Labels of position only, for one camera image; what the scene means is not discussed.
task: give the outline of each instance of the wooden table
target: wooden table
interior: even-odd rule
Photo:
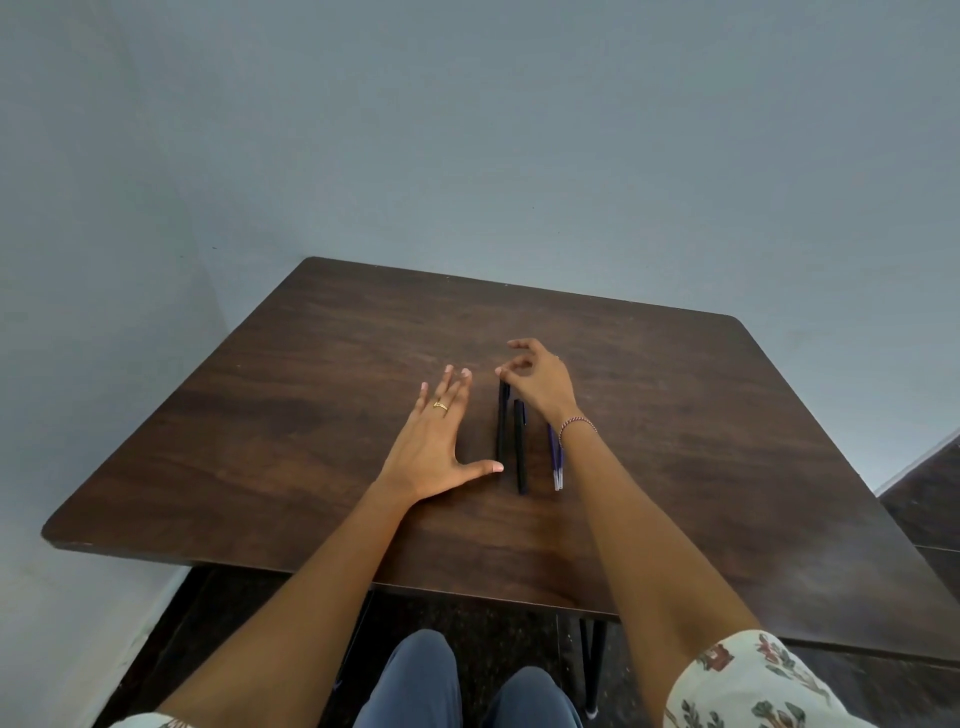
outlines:
[[[960,660],[960,606],[734,318],[305,260],[46,523],[55,546],[295,570],[379,472],[419,384],[475,385],[492,457],[508,339],[567,363],[638,483],[786,639]],[[545,424],[512,467],[415,507],[376,583],[615,618]]]

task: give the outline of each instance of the forearm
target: forearm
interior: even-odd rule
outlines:
[[[673,683],[701,651],[759,624],[589,425],[567,427],[564,454],[656,722]]]
[[[314,728],[408,503],[377,484],[303,567],[160,706],[194,728]]]

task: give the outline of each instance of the bracelet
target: bracelet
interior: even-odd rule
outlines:
[[[560,441],[560,447],[561,447],[561,448],[564,446],[564,430],[566,429],[566,426],[569,425],[570,423],[575,423],[575,422],[577,422],[578,420],[581,421],[581,422],[587,423],[588,425],[590,425],[591,427],[593,427],[593,431],[594,431],[594,432],[597,432],[597,427],[596,427],[596,425],[595,425],[594,423],[592,423],[590,420],[588,420],[586,417],[581,417],[580,415],[577,415],[576,417],[571,417],[569,420],[567,420],[567,421],[564,422],[562,425],[560,425],[560,431],[557,433],[557,440]]]

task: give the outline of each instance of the hand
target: hand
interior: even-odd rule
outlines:
[[[413,411],[371,486],[400,497],[407,507],[473,478],[503,470],[503,465],[495,460],[478,460],[469,465],[457,462],[457,429],[467,412],[473,375],[464,369],[452,385],[451,379],[453,366],[447,364],[429,403],[426,382],[420,385]],[[446,405],[447,410],[433,406],[437,401]]]
[[[532,404],[555,429],[568,417],[582,414],[573,396],[573,382],[560,358],[537,339],[514,339],[511,349],[526,352],[496,368],[496,375]],[[518,372],[527,373],[521,376]]]

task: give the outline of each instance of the left hand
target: left hand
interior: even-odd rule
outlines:
[[[495,460],[478,460],[468,465],[457,462],[454,446],[460,422],[467,412],[473,375],[464,369],[453,384],[451,379],[453,366],[448,364],[429,403],[427,384],[420,385],[420,396],[413,411],[373,484],[403,498],[407,505],[503,470],[503,465]],[[435,402],[444,405],[446,410],[434,406]]]

